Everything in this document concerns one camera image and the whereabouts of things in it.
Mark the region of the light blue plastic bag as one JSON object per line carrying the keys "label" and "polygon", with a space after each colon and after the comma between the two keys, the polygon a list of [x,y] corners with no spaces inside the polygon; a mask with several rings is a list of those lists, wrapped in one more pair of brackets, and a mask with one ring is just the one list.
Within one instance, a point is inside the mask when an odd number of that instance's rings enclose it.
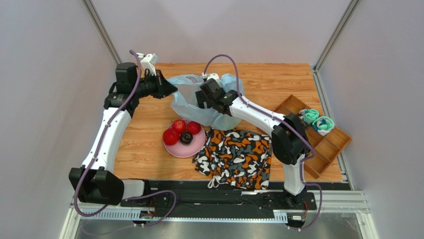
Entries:
{"label": "light blue plastic bag", "polygon": [[201,76],[177,75],[169,78],[168,82],[178,88],[178,91],[173,93],[174,99],[170,106],[180,117],[219,130],[233,129],[242,122],[240,118],[221,114],[213,108],[198,107],[195,92],[201,90],[200,85],[204,82]]}

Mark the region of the dark purple plum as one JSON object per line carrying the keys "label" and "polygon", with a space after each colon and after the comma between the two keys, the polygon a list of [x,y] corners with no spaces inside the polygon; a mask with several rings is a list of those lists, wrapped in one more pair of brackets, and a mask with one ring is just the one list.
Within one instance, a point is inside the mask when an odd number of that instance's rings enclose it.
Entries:
{"label": "dark purple plum", "polygon": [[179,142],[183,145],[190,145],[193,141],[193,135],[189,131],[184,131],[180,134]]}

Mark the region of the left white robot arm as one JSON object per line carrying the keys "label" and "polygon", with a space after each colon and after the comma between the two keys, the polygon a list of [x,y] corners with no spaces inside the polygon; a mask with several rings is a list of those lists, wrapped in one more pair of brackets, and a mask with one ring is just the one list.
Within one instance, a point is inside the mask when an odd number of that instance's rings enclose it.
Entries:
{"label": "left white robot arm", "polygon": [[118,147],[141,98],[162,99],[177,91],[153,63],[118,64],[115,77],[92,149],[82,165],[69,173],[76,202],[118,205],[122,200],[143,196],[145,180],[119,179],[113,174]]}

